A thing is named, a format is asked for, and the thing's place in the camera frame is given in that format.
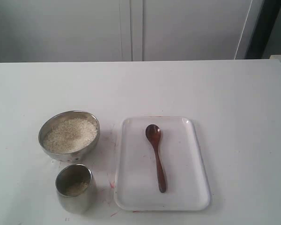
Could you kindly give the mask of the white plastic tray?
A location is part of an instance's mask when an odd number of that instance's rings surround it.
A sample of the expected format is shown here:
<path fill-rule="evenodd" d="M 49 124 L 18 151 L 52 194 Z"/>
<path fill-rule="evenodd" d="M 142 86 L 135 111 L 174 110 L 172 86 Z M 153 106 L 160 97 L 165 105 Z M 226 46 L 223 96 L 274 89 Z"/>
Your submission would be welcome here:
<path fill-rule="evenodd" d="M 159 157 L 166 179 L 161 193 L 148 125 L 161 129 Z M 114 199 L 131 211 L 199 211 L 210 204 L 210 191 L 192 121 L 185 117 L 131 117 L 118 141 Z"/>

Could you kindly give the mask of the small steel cup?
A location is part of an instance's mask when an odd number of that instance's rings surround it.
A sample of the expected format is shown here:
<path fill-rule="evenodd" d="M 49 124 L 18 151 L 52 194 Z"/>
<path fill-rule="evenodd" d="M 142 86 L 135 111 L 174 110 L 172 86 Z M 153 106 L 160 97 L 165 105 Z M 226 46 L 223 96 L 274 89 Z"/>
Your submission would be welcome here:
<path fill-rule="evenodd" d="M 61 207 L 73 214 L 85 213 L 96 198 L 96 181 L 89 168 L 83 164 L 65 167 L 55 180 Z"/>

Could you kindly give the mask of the brown wooden spoon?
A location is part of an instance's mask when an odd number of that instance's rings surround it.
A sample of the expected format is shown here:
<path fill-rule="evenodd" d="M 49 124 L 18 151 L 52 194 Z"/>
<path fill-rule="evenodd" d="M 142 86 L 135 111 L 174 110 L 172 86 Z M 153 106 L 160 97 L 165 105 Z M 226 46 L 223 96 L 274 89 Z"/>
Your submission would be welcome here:
<path fill-rule="evenodd" d="M 151 143 L 154 153 L 155 153 L 155 160 L 156 160 L 156 171 L 157 171 L 157 179 L 158 179 L 158 187 L 161 193 L 166 192 L 166 180 L 163 172 L 163 167 L 159 157 L 159 143 L 161 140 L 161 130 L 155 124 L 150 124 L 147 126 L 145 130 L 146 138 Z"/>

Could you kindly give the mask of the white cabinet doors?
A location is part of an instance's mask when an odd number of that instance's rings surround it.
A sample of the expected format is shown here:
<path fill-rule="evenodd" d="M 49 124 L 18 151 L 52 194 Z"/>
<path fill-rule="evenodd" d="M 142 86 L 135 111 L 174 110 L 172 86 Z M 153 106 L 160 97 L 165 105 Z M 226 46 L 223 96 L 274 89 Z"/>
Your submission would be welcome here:
<path fill-rule="evenodd" d="M 0 62 L 243 59 L 261 0 L 0 0 Z"/>

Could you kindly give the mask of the steel bowl of rice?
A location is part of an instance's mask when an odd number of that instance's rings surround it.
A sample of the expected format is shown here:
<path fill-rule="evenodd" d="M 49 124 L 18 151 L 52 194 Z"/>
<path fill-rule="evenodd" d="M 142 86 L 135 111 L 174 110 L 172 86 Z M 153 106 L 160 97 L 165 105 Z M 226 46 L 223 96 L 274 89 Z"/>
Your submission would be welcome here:
<path fill-rule="evenodd" d="M 82 161 L 95 149 L 99 137 L 98 119 L 85 111 L 67 111 L 55 115 L 38 133 L 43 151 L 62 162 Z"/>

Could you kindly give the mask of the dark vertical post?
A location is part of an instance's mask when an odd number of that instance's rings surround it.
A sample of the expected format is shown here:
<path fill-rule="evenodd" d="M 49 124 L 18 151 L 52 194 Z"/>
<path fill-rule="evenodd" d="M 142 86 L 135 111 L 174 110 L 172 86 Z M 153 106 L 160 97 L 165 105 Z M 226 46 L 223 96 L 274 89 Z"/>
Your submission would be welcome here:
<path fill-rule="evenodd" d="M 281 9 L 281 0 L 264 0 L 252 33 L 246 60 L 261 59 Z"/>

